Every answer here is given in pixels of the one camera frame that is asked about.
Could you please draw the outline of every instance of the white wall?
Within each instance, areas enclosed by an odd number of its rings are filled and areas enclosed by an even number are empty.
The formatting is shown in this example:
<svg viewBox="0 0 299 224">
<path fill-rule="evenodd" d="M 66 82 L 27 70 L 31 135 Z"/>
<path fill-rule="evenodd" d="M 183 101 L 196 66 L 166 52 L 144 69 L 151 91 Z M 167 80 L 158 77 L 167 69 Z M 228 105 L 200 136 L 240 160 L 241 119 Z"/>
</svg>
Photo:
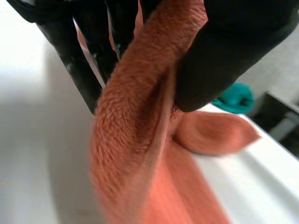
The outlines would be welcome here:
<svg viewBox="0 0 299 224">
<path fill-rule="evenodd" d="M 299 103 L 299 26 L 238 81 L 250 85 L 257 98 L 270 91 L 288 103 Z"/>
</svg>

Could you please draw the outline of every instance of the white table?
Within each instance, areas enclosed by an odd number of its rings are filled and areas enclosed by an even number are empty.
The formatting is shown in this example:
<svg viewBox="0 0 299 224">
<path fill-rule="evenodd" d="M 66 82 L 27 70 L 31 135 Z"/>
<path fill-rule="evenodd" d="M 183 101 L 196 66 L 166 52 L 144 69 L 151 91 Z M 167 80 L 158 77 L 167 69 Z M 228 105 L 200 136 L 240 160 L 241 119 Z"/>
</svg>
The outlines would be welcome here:
<svg viewBox="0 0 299 224">
<path fill-rule="evenodd" d="M 202 108 L 223 112 L 213 105 Z M 198 166 L 236 224 L 299 223 L 299 161 L 260 127 L 262 138 L 239 154 L 194 155 Z"/>
</svg>

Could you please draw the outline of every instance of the green towel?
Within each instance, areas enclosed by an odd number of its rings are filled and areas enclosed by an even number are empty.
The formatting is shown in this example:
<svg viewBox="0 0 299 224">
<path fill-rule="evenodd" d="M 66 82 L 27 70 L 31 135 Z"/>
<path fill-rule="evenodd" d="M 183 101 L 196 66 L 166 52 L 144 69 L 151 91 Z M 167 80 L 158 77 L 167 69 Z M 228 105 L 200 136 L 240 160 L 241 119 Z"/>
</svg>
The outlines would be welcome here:
<svg viewBox="0 0 299 224">
<path fill-rule="evenodd" d="M 220 109 L 234 113 L 245 114 L 254 105 L 252 92 L 247 85 L 234 83 L 212 102 Z"/>
</svg>

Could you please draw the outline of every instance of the orange towel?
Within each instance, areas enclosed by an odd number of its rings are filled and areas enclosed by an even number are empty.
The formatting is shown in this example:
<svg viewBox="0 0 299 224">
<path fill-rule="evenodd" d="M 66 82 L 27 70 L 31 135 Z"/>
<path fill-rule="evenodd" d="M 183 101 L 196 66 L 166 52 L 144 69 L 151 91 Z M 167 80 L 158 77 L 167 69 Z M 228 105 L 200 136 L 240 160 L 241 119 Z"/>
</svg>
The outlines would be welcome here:
<svg viewBox="0 0 299 224">
<path fill-rule="evenodd" d="M 173 106 L 176 63 L 205 22 L 202 1 L 164 0 L 102 93 L 90 169 L 109 224 L 229 223 L 190 151 L 236 153 L 258 135 L 235 115 Z"/>
</svg>

